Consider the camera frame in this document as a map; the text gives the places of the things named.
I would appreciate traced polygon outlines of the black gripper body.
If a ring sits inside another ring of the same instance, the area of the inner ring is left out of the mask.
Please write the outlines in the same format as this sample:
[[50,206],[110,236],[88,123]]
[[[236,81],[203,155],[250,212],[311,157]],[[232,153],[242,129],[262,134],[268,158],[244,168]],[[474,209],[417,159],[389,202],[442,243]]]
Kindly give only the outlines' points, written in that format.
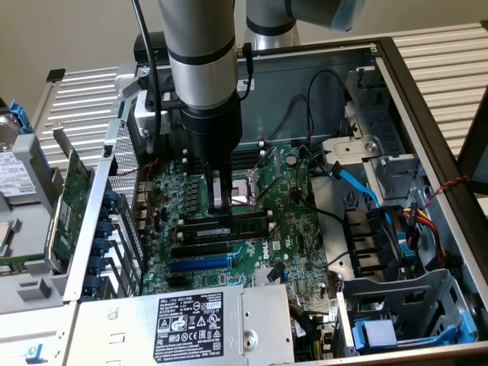
[[220,162],[242,138],[239,97],[207,110],[182,108],[181,122],[191,151],[205,162]]

